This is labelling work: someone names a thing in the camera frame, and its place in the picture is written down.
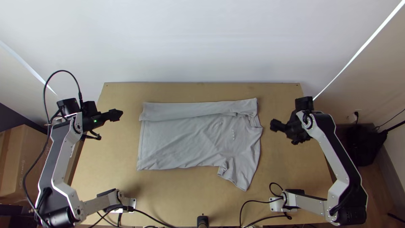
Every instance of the wooden table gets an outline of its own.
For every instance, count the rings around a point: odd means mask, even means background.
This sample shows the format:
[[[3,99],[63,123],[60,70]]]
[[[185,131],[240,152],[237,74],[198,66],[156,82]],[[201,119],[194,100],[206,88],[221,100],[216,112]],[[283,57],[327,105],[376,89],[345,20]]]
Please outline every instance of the wooden table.
[[[268,201],[270,182],[283,188],[304,189],[306,194],[327,197],[332,185],[327,163],[315,140],[294,146],[284,133],[269,130],[273,118],[286,122],[301,86],[291,83],[105,83],[98,110],[123,110],[118,122],[96,129],[101,141],[86,140],[72,187],[81,200],[118,188],[137,198],[136,208],[175,226],[195,226],[197,216],[209,216],[211,226],[238,226],[239,210],[246,200]],[[136,171],[142,102],[182,103],[258,98],[263,127],[257,171],[246,192],[217,176],[217,167]],[[248,203],[242,214],[247,225],[259,218],[277,215],[268,204]],[[292,220],[274,218],[261,225],[321,223],[323,217],[300,210]],[[100,217],[89,216],[93,224]],[[116,222],[117,214],[108,215]],[[141,214],[124,214],[122,224],[158,225]]]

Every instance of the gray t-shirt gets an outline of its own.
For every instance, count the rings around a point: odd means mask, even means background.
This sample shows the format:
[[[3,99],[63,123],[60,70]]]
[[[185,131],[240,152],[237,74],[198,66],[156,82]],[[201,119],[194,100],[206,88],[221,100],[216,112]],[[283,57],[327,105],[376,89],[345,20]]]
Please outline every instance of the gray t-shirt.
[[[137,170],[219,166],[246,191],[260,157],[257,99],[143,103]]]

